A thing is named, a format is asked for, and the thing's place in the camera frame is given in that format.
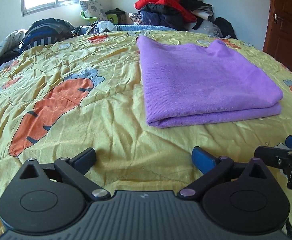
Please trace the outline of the purple knit sweater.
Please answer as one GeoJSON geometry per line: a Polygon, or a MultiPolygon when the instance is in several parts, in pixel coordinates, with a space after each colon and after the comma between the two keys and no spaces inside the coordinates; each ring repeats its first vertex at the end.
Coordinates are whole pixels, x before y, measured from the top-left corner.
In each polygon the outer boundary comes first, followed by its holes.
{"type": "Polygon", "coordinates": [[[137,39],[146,122],[157,128],[264,118],[281,112],[282,90],[220,40],[209,46],[137,39]]]}

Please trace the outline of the dark clothes pile on bed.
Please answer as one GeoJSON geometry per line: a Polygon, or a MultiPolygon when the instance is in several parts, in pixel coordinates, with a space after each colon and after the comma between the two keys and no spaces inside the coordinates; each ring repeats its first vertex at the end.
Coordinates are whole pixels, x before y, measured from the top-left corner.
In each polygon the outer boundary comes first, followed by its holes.
{"type": "Polygon", "coordinates": [[[22,39],[19,52],[41,45],[55,44],[74,36],[75,27],[67,21],[55,18],[44,18],[34,22],[22,39]]]}

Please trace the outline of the yellow carrot print quilt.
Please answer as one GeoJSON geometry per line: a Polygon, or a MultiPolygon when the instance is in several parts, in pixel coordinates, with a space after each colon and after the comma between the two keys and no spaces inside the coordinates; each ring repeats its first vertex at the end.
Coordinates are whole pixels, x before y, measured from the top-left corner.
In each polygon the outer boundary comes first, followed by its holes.
{"type": "MultiPolygon", "coordinates": [[[[82,35],[39,46],[0,71],[0,197],[29,158],[52,163],[92,147],[97,162],[87,177],[108,191],[179,191],[201,175],[191,161],[195,146],[245,163],[258,146],[274,147],[292,135],[292,72],[266,53],[233,39],[226,45],[261,68],[282,90],[281,114],[222,124],[148,126],[136,45],[140,35],[139,31],[82,35]],[[72,92],[78,81],[66,77],[89,70],[104,81],[62,114],[36,144],[11,156],[9,148],[23,116],[53,88],[72,92]]],[[[3,232],[0,221],[0,235],[3,232]]]]}

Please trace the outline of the blue knitted blanket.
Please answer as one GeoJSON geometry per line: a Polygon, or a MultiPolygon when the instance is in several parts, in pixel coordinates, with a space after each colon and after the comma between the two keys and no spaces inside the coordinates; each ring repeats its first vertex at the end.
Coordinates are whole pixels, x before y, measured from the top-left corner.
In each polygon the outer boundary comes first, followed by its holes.
{"type": "Polygon", "coordinates": [[[132,24],[115,24],[117,31],[142,31],[142,30],[155,30],[155,31],[175,31],[175,29],[164,26],[156,25],[132,25],[132,24]]]}

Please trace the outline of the green plastic chair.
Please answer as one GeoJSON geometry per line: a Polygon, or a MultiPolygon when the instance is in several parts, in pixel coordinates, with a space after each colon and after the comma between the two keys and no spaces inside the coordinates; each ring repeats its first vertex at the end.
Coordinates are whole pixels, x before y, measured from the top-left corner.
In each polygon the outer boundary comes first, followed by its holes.
{"type": "MultiPolygon", "coordinates": [[[[80,16],[82,19],[86,20],[89,24],[93,24],[95,22],[100,21],[100,19],[98,17],[86,17],[83,10],[80,11],[80,16]]],[[[118,16],[116,14],[108,14],[107,16],[107,20],[110,21],[113,24],[118,24],[119,20],[118,20],[118,16]]]]}

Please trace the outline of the floral white pillow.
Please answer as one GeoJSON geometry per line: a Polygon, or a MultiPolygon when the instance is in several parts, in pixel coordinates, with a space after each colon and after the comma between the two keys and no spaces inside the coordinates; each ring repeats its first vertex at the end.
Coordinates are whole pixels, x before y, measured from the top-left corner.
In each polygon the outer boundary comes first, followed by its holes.
{"type": "Polygon", "coordinates": [[[106,21],[107,16],[100,0],[79,0],[85,18],[97,18],[106,21]]]}

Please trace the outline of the dark navy jacket pile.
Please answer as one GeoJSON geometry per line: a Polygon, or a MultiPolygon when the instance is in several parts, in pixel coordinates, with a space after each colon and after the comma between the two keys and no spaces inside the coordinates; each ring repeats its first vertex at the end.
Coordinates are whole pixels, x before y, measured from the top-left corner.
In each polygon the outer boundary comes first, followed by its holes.
{"type": "Polygon", "coordinates": [[[173,7],[148,3],[139,10],[143,25],[156,25],[187,31],[182,14],[173,7]]]}

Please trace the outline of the red puffer jacket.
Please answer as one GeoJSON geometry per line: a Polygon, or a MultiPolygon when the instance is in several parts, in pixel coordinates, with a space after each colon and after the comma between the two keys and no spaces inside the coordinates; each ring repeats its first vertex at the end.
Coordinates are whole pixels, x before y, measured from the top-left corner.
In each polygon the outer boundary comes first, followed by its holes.
{"type": "Polygon", "coordinates": [[[176,9],[186,23],[196,22],[196,16],[180,4],[180,0],[139,0],[134,4],[137,10],[141,10],[147,4],[165,5],[176,9]]]}

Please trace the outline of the black bag by wall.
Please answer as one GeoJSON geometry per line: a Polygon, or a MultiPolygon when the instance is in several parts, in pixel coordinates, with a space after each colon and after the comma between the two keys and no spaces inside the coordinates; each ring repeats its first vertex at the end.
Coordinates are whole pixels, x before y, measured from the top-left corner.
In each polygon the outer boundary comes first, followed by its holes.
{"type": "Polygon", "coordinates": [[[213,23],[220,29],[223,38],[237,39],[235,31],[228,20],[222,17],[217,17],[213,23]]]}

